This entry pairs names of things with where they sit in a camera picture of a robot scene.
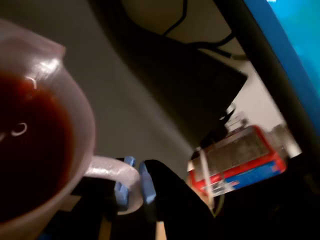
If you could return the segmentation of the black gripper finger blue tape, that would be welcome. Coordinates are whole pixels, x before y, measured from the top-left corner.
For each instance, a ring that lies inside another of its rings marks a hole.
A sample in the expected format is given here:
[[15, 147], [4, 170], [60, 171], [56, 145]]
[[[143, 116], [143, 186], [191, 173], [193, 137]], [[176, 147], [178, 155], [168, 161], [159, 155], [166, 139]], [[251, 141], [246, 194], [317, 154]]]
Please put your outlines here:
[[126, 215], [143, 205], [141, 176], [135, 169], [136, 160], [126, 156], [118, 160], [93, 156], [91, 163], [75, 188], [81, 193], [72, 209], [72, 239], [97, 240], [104, 216]]
[[163, 222], [168, 240], [212, 239], [216, 220], [201, 198], [164, 163], [139, 165], [140, 191], [150, 222]]

